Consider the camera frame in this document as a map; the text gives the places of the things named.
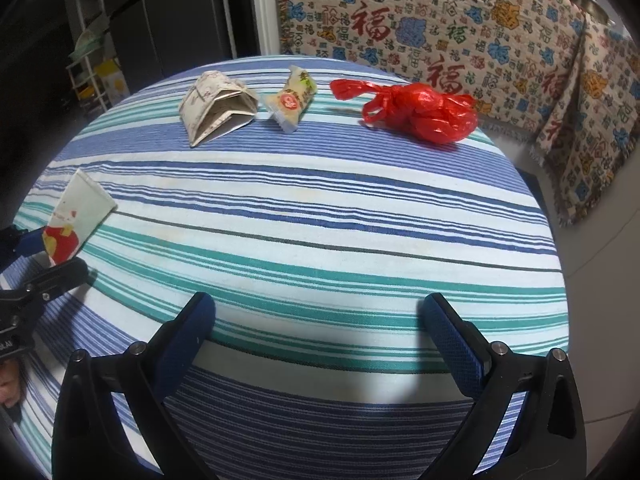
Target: red plastic bag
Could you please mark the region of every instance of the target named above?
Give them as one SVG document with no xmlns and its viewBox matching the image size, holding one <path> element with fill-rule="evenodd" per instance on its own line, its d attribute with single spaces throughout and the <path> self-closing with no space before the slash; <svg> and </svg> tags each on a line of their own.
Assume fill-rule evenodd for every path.
<svg viewBox="0 0 640 480">
<path fill-rule="evenodd" d="M 441 94 L 424 83 L 380 86 L 336 79 L 329 88 L 340 101 L 373 92 L 376 96 L 362 107 L 365 123 L 385 121 L 392 129 L 438 144 L 462 140 L 478 126 L 476 100 L 470 95 Z"/>
</svg>

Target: metal pot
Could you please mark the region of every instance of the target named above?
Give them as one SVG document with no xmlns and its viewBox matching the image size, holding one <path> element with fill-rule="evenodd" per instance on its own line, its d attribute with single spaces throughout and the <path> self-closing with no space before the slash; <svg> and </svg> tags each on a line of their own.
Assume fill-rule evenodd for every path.
<svg viewBox="0 0 640 480">
<path fill-rule="evenodd" d="M 597 22 L 613 27 L 616 25 L 609 19 L 609 15 L 605 10 L 597 3 L 596 0 L 569 0 L 572 4 L 580 7 L 581 10 L 593 16 Z"/>
</svg>

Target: patterned cloth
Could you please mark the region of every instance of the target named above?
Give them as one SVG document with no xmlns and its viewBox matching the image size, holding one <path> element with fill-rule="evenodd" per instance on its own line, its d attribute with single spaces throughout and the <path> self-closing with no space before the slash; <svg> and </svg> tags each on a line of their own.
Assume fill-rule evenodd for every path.
<svg viewBox="0 0 640 480">
<path fill-rule="evenodd" d="M 190 149 L 178 104 L 204 70 L 257 92 L 289 65 L 319 91 L 295 134 L 267 119 Z M 79 256 L 95 272 L 49 303 L 22 420 L 25 447 L 50 474 L 64 367 L 75 348 L 123 351 L 148 340 L 198 290 L 217 320 L 167 405 L 230 480 L 416 478 L 469 408 L 416 302 L 444 293 L 489 340 L 515 351 L 566 348 L 560 263 L 545 216 L 511 163 L 479 130 L 451 146 L 359 123 L 369 99 L 337 102 L 337 75 L 396 84 L 379 70 L 310 57 L 241 59 L 176 75 L 85 128 L 44 171 L 15 219 L 44 225 L 76 168 L 118 208 Z M 19 260 L 14 288 L 40 267 Z M 122 396 L 134 450 L 153 463 Z M 484 459 L 500 455 L 522 402 Z"/>
<path fill-rule="evenodd" d="M 563 222 L 587 213 L 633 149 L 636 48 L 569 0 L 278 2 L 283 52 L 348 59 L 473 95 L 481 114 L 506 124 L 502 133 L 535 144 Z M 586 101 L 571 100 L 579 73 L 582 88 L 593 89 Z M 576 120 L 575 135 L 558 134 Z"/>
</svg>

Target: screw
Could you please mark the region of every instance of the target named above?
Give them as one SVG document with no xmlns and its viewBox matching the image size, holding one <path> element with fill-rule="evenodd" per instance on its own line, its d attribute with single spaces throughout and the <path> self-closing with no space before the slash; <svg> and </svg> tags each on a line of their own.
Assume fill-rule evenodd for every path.
<svg viewBox="0 0 640 480">
<path fill-rule="evenodd" d="M 491 343 L 491 350 L 498 355 L 505 355 L 509 351 L 509 347 L 502 341 L 494 341 Z"/>
<path fill-rule="evenodd" d="M 561 348 L 554 348 L 551 351 L 551 355 L 558 361 L 564 361 L 566 359 L 566 353 Z"/>
<path fill-rule="evenodd" d="M 129 351 L 133 355 L 140 355 L 145 350 L 146 350 L 146 343 L 143 341 L 136 341 L 135 343 L 131 343 L 131 345 L 127 349 L 127 351 Z"/>
<path fill-rule="evenodd" d="M 71 359 L 73 361 L 75 361 L 76 363 L 79 363 L 80 361 L 82 361 L 84 358 L 86 357 L 86 350 L 76 350 L 75 352 L 73 352 L 71 354 Z"/>
</svg>

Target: striped tablecloth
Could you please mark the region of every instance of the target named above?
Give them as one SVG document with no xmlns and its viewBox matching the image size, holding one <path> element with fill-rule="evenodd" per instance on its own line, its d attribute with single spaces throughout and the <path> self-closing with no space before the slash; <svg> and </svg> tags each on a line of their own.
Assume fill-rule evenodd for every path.
<svg viewBox="0 0 640 480">
<path fill-rule="evenodd" d="M 262 110 L 189 147 L 178 104 L 201 72 L 269 93 L 290 64 L 319 87 L 298 131 L 283 134 Z M 15 219 L 21 228 L 47 222 L 76 168 L 118 203 L 79 253 L 95 283 L 49 303 L 25 358 L 15 433 L 44 471 L 69 354 L 148 340 L 198 290 L 215 298 L 216 325 L 166 405 L 230 480 L 416 478 L 470 406 L 418 329 L 416 304 L 430 292 L 515 351 L 566 347 L 554 242 L 507 158 L 479 130 L 433 146 L 361 126 L 369 97 L 334 100 L 328 83 L 338 77 L 400 81 L 309 57 L 200 67 L 105 113 L 38 179 Z M 43 264 L 19 260 L 1 285 L 18 286 Z M 116 402 L 153 465 L 124 398 Z"/>
</svg>

